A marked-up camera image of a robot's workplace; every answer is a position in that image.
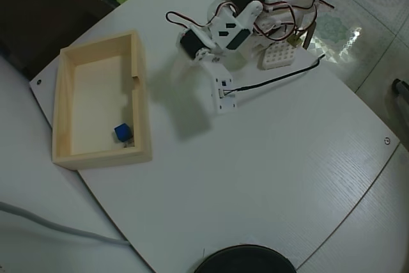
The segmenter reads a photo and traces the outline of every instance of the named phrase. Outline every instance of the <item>blue block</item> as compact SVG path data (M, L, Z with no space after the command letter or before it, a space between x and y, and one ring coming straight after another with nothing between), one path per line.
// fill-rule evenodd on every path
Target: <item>blue block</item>
M132 130L127 124L121 124L118 127L115 127L115 134L116 137L121 141L121 142L126 142L130 138L132 138Z

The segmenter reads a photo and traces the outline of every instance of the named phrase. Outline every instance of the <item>robotic arm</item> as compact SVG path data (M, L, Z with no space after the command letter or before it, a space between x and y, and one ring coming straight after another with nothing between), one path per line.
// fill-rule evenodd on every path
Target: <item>robotic arm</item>
M208 9L208 22L200 25L178 12L166 19L185 28L177 46L185 69L201 66L212 79L212 96L218 113L236 108L233 77L220 62L226 54L240 51L247 59L266 50L263 69L290 65L296 41L315 22L321 0L215 0ZM313 21L300 27L304 15L314 12ZM190 22L174 22L169 15Z

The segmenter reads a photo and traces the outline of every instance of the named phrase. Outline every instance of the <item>floor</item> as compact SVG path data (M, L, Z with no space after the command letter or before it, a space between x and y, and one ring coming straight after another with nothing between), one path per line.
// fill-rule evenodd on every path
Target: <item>floor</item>
M409 0L326 0L309 50L342 79L409 149L409 105L391 91L409 82Z

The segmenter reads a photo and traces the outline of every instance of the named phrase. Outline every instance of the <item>wooden tray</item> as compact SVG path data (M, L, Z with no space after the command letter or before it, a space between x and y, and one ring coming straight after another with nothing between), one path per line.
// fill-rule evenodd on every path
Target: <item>wooden tray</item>
M114 128L126 123L134 146ZM52 161L68 169L151 160L143 45L131 31L61 49L52 134Z

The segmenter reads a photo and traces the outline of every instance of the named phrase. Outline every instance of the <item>black disc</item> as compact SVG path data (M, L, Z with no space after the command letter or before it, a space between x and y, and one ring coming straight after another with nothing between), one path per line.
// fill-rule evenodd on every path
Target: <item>black disc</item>
M209 257L195 273L295 273L294 266L282 254L250 244L222 249Z

